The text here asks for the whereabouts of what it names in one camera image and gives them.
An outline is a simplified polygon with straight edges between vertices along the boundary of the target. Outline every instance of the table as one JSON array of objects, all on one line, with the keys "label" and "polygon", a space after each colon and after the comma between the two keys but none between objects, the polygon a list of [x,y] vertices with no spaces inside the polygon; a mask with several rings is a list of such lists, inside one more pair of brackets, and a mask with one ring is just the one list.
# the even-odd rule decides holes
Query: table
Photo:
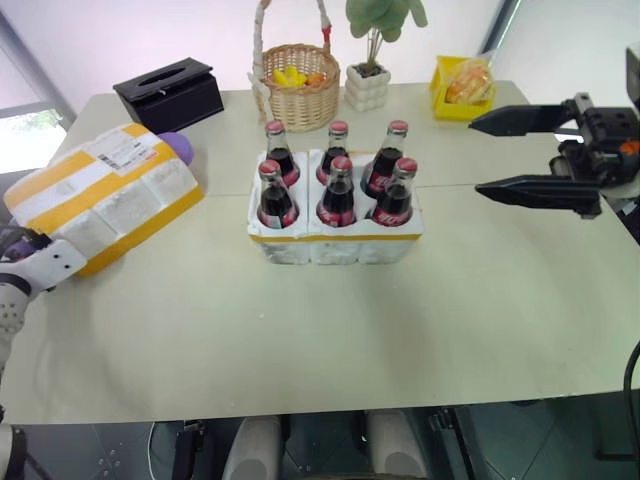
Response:
[{"label": "table", "polygon": [[[606,207],[583,221],[479,196],[469,184],[544,171],[553,139],[492,139],[434,123],[426,94],[417,102],[424,89],[391,88],[391,101],[414,99],[403,107],[412,125],[407,149],[429,153],[415,155],[426,232],[400,263],[266,263],[246,235],[261,129],[240,118],[250,114],[249,92],[227,93],[226,117],[186,130],[200,152],[196,171],[210,175],[208,196],[99,275],[71,279],[30,306],[0,391],[8,421],[208,418],[619,390],[640,335],[640,249]],[[511,84],[498,91],[499,101],[522,101]],[[367,143],[368,117],[346,108],[356,148],[378,143],[397,113],[375,113],[379,128]],[[94,97],[65,146],[125,120],[117,112],[111,96]],[[214,125],[229,135],[242,130],[243,140],[225,140]],[[424,143],[412,135],[418,125]],[[291,143],[317,146],[324,136],[292,135]],[[514,166],[518,142],[526,148]],[[462,155],[463,144],[476,146],[475,157]],[[214,156],[223,151],[227,157]]]}]

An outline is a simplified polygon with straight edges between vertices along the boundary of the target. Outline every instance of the white wall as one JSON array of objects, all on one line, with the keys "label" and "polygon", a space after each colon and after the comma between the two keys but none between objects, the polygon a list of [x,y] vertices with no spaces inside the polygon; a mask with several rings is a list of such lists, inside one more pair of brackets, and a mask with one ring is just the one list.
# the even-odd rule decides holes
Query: white wall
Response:
[{"label": "white wall", "polygon": [[578,91],[596,105],[630,105],[625,47],[640,40],[640,0],[522,0],[493,62],[532,103]]},{"label": "white wall", "polygon": [[[437,54],[473,55],[499,0],[425,0],[430,25],[411,17],[380,61],[396,83],[426,82]],[[114,83],[191,56],[214,67],[221,89],[249,88],[257,0],[0,0],[0,8],[78,111]],[[333,53],[342,69],[364,59],[366,40],[349,33],[345,0],[326,0]],[[322,44],[314,0],[273,0],[265,47]]]}]

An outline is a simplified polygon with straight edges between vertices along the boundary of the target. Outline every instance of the purple object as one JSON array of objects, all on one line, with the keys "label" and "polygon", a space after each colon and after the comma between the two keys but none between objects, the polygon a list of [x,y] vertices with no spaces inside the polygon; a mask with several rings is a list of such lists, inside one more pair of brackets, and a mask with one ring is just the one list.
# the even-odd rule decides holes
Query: purple object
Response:
[{"label": "purple object", "polygon": [[167,142],[171,148],[178,154],[185,165],[191,165],[193,161],[193,148],[189,139],[184,135],[175,132],[165,132],[158,135],[162,140]]}]

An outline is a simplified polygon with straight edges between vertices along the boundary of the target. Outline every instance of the yellow container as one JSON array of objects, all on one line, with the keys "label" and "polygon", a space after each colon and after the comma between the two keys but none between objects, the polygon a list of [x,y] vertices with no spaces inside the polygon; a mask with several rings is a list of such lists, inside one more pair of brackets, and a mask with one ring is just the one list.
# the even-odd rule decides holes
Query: yellow container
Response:
[{"label": "yellow container", "polygon": [[429,85],[429,89],[431,90],[431,107],[433,109],[433,116],[438,120],[471,121],[491,110],[493,99],[496,94],[495,89],[491,90],[491,96],[488,100],[476,105],[460,105],[457,103],[445,102],[448,73],[455,65],[462,63],[465,60],[469,60],[469,58],[438,56],[438,64],[435,72],[433,72],[433,78]]}]

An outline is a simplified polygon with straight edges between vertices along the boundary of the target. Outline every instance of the green plant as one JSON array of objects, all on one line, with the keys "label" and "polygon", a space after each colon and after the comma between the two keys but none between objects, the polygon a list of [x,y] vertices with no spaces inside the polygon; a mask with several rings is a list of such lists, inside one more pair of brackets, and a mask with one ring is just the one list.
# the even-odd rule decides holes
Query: green plant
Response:
[{"label": "green plant", "polygon": [[367,35],[367,61],[361,65],[364,74],[371,74],[377,67],[382,41],[395,42],[400,38],[409,11],[418,27],[427,26],[421,0],[347,0],[351,34],[355,38]]}]

